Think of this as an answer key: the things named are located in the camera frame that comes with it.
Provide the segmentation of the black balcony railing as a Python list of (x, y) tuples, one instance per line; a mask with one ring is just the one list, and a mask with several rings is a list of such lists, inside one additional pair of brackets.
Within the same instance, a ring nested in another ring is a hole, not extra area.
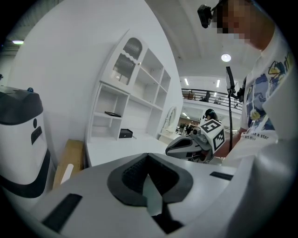
[(228, 94), (222, 92), (182, 88), (182, 96), (186, 100), (201, 101), (225, 107), (229, 106)]

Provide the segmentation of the person in white t-shirt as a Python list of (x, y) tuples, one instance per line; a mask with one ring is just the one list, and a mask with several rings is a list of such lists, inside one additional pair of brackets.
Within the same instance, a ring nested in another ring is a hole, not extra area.
[(270, 43), (246, 77), (240, 125), (245, 132), (224, 159), (224, 166), (238, 167), (243, 157), (256, 155), (264, 146), (277, 142), (277, 133), (263, 104), (296, 67), (292, 50), (276, 27)]

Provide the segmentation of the white shelf compartment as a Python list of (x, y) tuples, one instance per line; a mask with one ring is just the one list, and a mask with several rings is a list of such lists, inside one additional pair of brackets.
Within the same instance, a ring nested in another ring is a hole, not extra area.
[(105, 111), (114, 112), (122, 116), (116, 119), (122, 119), (128, 99), (129, 94), (115, 87), (101, 83), (96, 95), (93, 114), (99, 117), (115, 118), (104, 113)]

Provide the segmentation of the small black box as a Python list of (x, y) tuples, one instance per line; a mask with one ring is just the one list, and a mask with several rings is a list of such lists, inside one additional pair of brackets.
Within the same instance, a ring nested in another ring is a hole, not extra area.
[(132, 138), (133, 132), (130, 129), (120, 129), (119, 138), (120, 139), (126, 139), (126, 138)]

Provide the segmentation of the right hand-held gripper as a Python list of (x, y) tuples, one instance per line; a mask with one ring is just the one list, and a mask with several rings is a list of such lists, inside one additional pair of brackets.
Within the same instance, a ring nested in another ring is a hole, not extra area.
[(204, 159), (197, 161), (209, 163), (215, 152), (225, 142), (224, 126), (214, 119), (210, 119), (194, 129), (190, 136), (197, 145), (193, 145), (193, 140), (190, 137), (180, 136), (169, 143), (165, 152), (166, 155), (178, 159), (195, 160), (200, 153), (204, 153)]

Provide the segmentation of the person's right forearm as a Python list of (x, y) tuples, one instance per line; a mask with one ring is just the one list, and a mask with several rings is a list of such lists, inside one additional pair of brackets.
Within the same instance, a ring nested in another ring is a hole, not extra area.
[(232, 136), (231, 139), (227, 139), (223, 145), (215, 152), (214, 156), (219, 158), (226, 158), (228, 154), (231, 152), (233, 147), (240, 140), (241, 134), (237, 133)]

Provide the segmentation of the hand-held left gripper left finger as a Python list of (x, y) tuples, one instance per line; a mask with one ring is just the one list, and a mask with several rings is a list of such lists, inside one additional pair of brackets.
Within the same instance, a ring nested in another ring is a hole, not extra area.
[(143, 195), (150, 158), (137, 154), (85, 169), (41, 199), (32, 215), (54, 237), (161, 238)]

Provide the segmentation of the brown cardboard box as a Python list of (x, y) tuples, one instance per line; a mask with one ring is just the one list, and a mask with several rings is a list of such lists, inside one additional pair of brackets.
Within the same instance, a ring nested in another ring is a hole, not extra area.
[(56, 189), (83, 170), (84, 155), (85, 148), (82, 141), (72, 139), (67, 141), (57, 166), (52, 189)]

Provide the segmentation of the white and black robot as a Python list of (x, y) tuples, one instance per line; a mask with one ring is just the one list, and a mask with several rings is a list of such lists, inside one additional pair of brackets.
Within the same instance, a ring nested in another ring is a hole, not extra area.
[(19, 197), (37, 198), (50, 161), (39, 94), (0, 86), (0, 185)]

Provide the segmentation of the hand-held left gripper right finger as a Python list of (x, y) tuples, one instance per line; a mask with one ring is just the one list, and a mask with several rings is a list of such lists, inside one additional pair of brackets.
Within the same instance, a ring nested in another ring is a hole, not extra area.
[(150, 153), (148, 172), (162, 197), (162, 210), (153, 219), (165, 233), (172, 233), (210, 208), (226, 189), (236, 169)]

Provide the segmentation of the arched glass cabinet door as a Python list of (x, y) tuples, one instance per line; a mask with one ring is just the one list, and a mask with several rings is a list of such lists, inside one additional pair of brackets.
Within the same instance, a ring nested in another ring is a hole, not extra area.
[(130, 38), (124, 45), (122, 51), (113, 66), (111, 77), (128, 85), (136, 62), (139, 60), (142, 52), (142, 43), (137, 38)]

